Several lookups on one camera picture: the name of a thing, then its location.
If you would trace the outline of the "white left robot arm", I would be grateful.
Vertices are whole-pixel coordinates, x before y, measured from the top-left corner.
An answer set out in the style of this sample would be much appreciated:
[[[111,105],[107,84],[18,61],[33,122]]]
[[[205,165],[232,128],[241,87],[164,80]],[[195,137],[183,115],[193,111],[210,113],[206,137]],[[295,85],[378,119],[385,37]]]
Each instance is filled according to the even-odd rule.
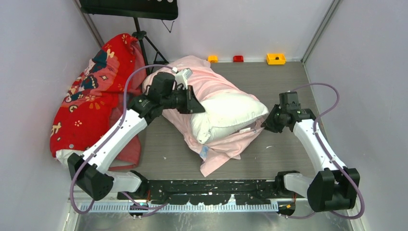
[[[67,165],[72,184],[77,185],[93,200],[99,201],[109,193],[129,192],[142,199],[148,187],[136,173],[111,172],[109,167],[122,149],[163,110],[176,109],[181,114],[205,112],[196,98],[189,68],[175,74],[157,73],[146,88],[146,94],[133,97],[124,107],[119,120],[82,154],[72,153]]]

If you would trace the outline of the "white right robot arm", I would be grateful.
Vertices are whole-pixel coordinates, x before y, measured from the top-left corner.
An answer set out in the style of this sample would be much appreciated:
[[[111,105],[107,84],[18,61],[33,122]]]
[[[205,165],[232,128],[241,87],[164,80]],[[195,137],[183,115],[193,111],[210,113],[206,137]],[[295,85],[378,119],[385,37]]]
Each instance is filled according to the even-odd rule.
[[[294,170],[279,172],[275,177],[275,193],[284,198],[294,192],[306,198],[314,212],[354,208],[358,171],[338,159],[324,137],[316,136],[319,133],[316,117],[311,109],[301,107],[297,92],[281,93],[279,100],[261,126],[274,133],[288,127],[303,145],[316,175],[309,178]]]

